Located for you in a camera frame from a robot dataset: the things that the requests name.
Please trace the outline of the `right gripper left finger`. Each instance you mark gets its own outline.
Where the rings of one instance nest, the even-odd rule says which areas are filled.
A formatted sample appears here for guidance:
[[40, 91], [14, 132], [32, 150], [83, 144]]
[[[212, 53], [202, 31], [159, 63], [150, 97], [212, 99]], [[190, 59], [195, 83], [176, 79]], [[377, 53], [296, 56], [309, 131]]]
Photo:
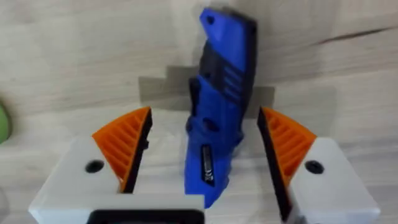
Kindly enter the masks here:
[[91, 136], [75, 139], [29, 206], [38, 223], [86, 223], [95, 210], [134, 210], [133, 195], [150, 107], [120, 116]]

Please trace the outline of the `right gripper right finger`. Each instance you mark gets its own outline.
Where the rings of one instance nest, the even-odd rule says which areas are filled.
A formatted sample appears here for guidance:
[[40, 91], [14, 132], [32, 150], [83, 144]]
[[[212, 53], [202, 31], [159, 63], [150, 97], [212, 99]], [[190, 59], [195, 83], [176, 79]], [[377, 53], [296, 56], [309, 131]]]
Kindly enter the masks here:
[[257, 118], [282, 223], [376, 223], [379, 205], [338, 143], [262, 107]]

